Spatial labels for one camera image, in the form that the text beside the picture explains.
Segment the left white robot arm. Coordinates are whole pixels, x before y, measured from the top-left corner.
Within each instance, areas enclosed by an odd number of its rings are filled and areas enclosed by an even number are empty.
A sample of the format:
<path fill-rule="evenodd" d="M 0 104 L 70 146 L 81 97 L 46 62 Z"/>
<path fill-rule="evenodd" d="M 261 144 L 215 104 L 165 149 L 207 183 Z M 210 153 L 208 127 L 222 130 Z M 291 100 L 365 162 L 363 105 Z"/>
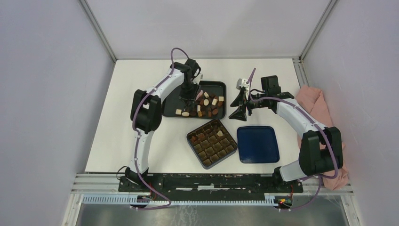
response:
<path fill-rule="evenodd" d="M 142 192 L 148 186 L 145 176 L 149 168 L 149 150 L 152 136 L 162 120 L 163 101 L 173 90 L 180 88 L 178 99 L 192 109 L 200 90 L 201 78 L 201 67 L 194 59 L 188 58 L 184 64 L 172 63 L 156 85 L 146 90 L 138 89 L 134 93 L 130 118 L 137 140 L 125 176 L 135 191 Z"/>

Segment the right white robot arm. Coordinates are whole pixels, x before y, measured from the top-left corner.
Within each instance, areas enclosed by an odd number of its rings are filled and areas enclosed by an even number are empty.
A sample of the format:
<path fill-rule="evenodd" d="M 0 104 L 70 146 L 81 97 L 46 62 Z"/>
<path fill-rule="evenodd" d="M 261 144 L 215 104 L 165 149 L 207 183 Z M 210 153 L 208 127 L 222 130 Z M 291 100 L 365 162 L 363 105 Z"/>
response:
<path fill-rule="evenodd" d="M 298 159 L 277 167 L 273 173 L 272 187 L 277 192 L 286 191 L 291 181 L 305 180 L 315 175 L 327 178 L 327 172 L 334 172 L 330 179 L 338 176 L 343 166 L 341 132 L 336 127 L 317 121 L 307 113 L 290 92 L 283 92 L 276 75 L 262 77 L 262 91 L 251 93 L 252 78 L 240 78 L 236 88 L 239 94 L 231 103 L 236 110 L 229 119 L 247 121 L 254 109 L 269 108 L 283 118 L 301 136 Z"/>

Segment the blue chocolate box with insert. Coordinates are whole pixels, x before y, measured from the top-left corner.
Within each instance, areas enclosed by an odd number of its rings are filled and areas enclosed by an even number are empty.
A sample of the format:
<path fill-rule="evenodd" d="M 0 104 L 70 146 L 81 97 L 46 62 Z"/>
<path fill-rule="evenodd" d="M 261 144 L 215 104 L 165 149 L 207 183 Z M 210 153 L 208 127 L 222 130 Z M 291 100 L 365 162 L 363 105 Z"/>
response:
<path fill-rule="evenodd" d="M 213 119 L 186 135 L 188 145 L 206 170 L 233 155 L 238 144 L 219 119 Z"/>

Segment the black chocolate tray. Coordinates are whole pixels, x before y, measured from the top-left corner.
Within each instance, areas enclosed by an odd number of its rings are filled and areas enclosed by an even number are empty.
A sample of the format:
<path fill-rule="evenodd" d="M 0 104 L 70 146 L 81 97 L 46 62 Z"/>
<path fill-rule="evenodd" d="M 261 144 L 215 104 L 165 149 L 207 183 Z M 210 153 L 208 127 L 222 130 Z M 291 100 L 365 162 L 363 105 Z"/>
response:
<path fill-rule="evenodd" d="M 175 88 L 162 103 L 162 115 L 175 118 L 222 119 L 226 115 L 226 85 L 221 81 L 201 81 L 199 91 L 203 90 L 200 101 L 185 101 L 180 99 L 180 87 Z M 176 115 L 176 109 L 181 109 L 181 115 Z"/>

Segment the pink tongs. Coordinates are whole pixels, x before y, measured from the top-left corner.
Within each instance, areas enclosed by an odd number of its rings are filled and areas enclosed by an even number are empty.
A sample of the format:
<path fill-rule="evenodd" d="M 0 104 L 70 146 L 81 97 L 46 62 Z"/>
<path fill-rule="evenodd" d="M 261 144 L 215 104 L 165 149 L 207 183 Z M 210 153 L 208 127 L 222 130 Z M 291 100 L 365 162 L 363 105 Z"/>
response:
<path fill-rule="evenodd" d="M 203 98 L 203 90 L 200 90 L 195 98 L 195 101 L 200 101 L 202 98 Z"/>

